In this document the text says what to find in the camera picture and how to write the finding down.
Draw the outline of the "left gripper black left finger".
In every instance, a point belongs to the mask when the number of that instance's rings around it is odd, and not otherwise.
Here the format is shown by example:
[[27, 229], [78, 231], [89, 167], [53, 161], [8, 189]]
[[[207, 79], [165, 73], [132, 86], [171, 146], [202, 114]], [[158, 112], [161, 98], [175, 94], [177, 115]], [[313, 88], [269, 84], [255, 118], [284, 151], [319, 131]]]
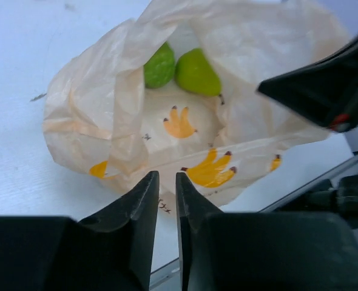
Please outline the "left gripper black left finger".
[[55, 290], [149, 290], [159, 174], [100, 211], [70, 221], [54, 260]]

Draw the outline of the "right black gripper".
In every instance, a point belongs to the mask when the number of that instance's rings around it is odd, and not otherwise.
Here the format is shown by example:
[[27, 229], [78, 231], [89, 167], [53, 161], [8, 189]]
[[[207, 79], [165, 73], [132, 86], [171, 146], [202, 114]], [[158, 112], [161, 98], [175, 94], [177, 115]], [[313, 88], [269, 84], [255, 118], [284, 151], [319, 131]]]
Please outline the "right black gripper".
[[331, 56], [262, 81], [257, 91], [317, 126], [358, 126], [358, 35]]

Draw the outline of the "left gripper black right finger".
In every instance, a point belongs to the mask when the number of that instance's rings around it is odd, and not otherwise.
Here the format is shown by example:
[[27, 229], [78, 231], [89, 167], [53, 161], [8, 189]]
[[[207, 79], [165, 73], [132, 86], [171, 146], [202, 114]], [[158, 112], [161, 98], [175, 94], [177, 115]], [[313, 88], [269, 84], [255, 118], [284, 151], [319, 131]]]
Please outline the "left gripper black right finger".
[[182, 290], [257, 290], [256, 236], [248, 214], [225, 213], [176, 175]]

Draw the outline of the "translucent banana print plastic bag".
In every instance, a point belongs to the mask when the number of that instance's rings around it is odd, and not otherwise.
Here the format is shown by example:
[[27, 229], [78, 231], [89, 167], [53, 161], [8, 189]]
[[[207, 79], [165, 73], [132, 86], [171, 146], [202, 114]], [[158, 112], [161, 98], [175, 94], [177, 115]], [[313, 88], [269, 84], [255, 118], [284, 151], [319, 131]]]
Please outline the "translucent banana print plastic bag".
[[[267, 175], [276, 155], [328, 131], [259, 95], [260, 82], [323, 59], [349, 40], [317, 1], [152, 1], [136, 20], [73, 58], [47, 89], [43, 134], [58, 164], [126, 192], [160, 173], [160, 206], [175, 175], [222, 206]], [[222, 81], [205, 97], [174, 82], [145, 86], [143, 65], [168, 43], [201, 48]]]

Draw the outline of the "green fake pear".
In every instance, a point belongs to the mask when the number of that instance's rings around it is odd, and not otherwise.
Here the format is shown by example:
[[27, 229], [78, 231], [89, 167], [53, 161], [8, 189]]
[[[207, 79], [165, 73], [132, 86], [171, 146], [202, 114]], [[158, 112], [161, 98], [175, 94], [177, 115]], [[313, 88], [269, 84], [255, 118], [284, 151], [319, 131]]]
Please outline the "green fake pear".
[[179, 57], [175, 68], [175, 82], [181, 89], [203, 95], [218, 96], [225, 104], [222, 83], [201, 48], [194, 48]]

